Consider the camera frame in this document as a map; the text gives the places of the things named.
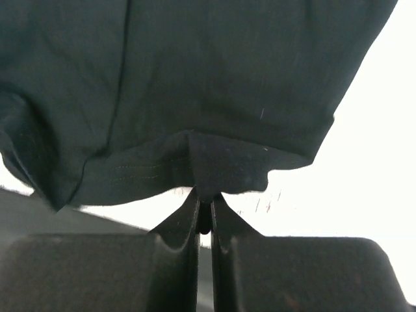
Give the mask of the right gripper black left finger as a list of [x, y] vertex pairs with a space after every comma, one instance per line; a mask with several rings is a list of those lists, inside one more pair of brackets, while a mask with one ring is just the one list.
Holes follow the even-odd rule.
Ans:
[[195, 311], [199, 201], [147, 234], [1, 191], [2, 311]]

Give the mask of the black t shirt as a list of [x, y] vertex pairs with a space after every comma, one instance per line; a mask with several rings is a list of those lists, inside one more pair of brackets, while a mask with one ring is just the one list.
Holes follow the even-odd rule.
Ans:
[[2, 1], [1, 153], [54, 209], [309, 166], [395, 1]]

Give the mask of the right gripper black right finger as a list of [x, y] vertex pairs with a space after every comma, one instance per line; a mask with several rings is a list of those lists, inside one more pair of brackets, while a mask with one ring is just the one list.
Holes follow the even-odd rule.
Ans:
[[349, 237], [266, 237], [217, 196], [211, 204], [216, 311], [407, 312], [387, 254]]

